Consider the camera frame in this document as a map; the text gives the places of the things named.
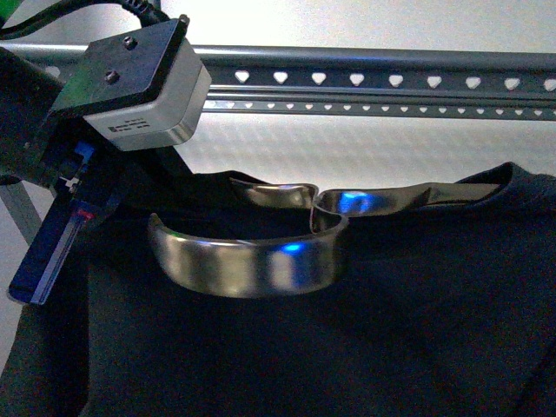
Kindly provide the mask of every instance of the hole in rail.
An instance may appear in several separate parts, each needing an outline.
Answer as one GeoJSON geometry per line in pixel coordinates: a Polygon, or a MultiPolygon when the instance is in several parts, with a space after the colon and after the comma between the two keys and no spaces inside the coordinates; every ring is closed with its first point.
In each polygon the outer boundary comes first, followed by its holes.
{"type": "Polygon", "coordinates": [[[274,77],[277,83],[284,84],[288,79],[288,73],[283,71],[276,71],[274,77]]]}
{"type": "Polygon", "coordinates": [[[316,85],[321,85],[327,79],[327,75],[324,72],[314,72],[311,78],[316,85]]]}
{"type": "Polygon", "coordinates": [[[431,89],[435,89],[436,87],[438,87],[440,85],[440,83],[442,83],[442,77],[441,76],[430,76],[429,78],[427,78],[427,83],[428,83],[428,86],[431,89]]]}
{"type": "Polygon", "coordinates": [[[403,76],[400,75],[390,76],[388,78],[388,81],[390,82],[392,87],[398,88],[401,86],[401,83],[403,83],[403,76]]]}
{"type": "Polygon", "coordinates": [[[480,86],[480,78],[477,76],[469,76],[466,80],[466,85],[469,89],[476,89],[480,86]]]}
{"type": "Polygon", "coordinates": [[[235,72],[235,79],[240,83],[244,84],[249,79],[249,73],[244,70],[239,70],[235,72]]]}
{"type": "Polygon", "coordinates": [[[504,85],[508,90],[512,91],[518,88],[518,85],[520,85],[520,80],[519,78],[507,78],[504,81],[504,85]]]}
{"type": "Polygon", "coordinates": [[[351,76],[349,76],[349,81],[351,81],[351,83],[355,87],[359,87],[359,85],[363,82],[364,79],[365,79],[365,76],[363,76],[362,74],[353,73],[351,76]]]}
{"type": "Polygon", "coordinates": [[[554,91],[556,89],[556,80],[552,78],[548,78],[545,80],[545,90],[546,91],[554,91]]]}

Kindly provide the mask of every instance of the black cable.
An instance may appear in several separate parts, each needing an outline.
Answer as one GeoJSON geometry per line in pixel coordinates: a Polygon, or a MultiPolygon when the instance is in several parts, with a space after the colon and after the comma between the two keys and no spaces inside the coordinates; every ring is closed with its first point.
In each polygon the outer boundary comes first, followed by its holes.
{"type": "Polygon", "coordinates": [[[25,22],[0,30],[0,40],[7,41],[30,35],[60,17],[94,4],[120,4],[141,21],[141,26],[167,22],[169,20],[161,10],[156,9],[147,0],[62,0],[40,11],[25,22]]]}

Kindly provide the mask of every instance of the metal rail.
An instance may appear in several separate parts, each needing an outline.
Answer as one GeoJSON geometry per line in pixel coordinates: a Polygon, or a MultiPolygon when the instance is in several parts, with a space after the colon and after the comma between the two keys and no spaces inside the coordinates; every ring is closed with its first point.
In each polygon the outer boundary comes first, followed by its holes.
{"type": "MultiPolygon", "coordinates": [[[[4,43],[68,78],[84,45],[4,43]]],[[[198,46],[207,112],[556,121],[556,54],[198,46]]]]}

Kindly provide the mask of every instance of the curved metal strip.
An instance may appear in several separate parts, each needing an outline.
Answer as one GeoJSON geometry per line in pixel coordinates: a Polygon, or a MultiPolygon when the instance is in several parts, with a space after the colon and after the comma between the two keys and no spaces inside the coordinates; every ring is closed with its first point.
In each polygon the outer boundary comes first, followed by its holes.
{"type": "Polygon", "coordinates": [[[149,220],[156,259],[176,284],[236,298],[298,295],[325,288],[343,265],[341,232],[348,217],[389,215],[488,197],[496,184],[426,183],[404,189],[333,189],[311,184],[252,184],[230,179],[245,202],[272,209],[310,211],[310,235],[266,240],[221,240],[177,233],[157,215],[149,220]]]}
{"type": "Polygon", "coordinates": [[[314,208],[318,188],[233,184],[238,195],[263,207],[311,209],[308,221],[316,224],[314,233],[266,240],[205,239],[177,233],[153,214],[150,244],[173,282],[204,294],[260,298],[304,294],[337,281],[343,264],[337,241],[348,219],[314,208]]]}
{"type": "Polygon", "coordinates": [[[391,215],[426,206],[477,202],[499,187],[499,184],[428,182],[399,189],[330,189],[321,193],[315,204],[348,217],[391,215]]]}

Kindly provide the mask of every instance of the screw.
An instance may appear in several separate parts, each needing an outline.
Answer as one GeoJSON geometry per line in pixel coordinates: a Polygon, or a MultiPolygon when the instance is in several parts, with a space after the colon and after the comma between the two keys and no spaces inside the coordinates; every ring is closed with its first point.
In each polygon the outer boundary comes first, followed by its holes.
{"type": "Polygon", "coordinates": [[[182,22],[185,25],[185,33],[187,33],[191,19],[189,19],[187,15],[180,15],[178,19],[180,20],[180,22],[182,22]]]}
{"type": "Polygon", "coordinates": [[[126,50],[132,50],[137,46],[137,40],[134,37],[126,36],[123,39],[123,46],[126,50]]]}
{"type": "Polygon", "coordinates": [[[120,79],[120,75],[114,70],[108,71],[104,75],[104,81],[108,84],[116,83],[120,79]]]}

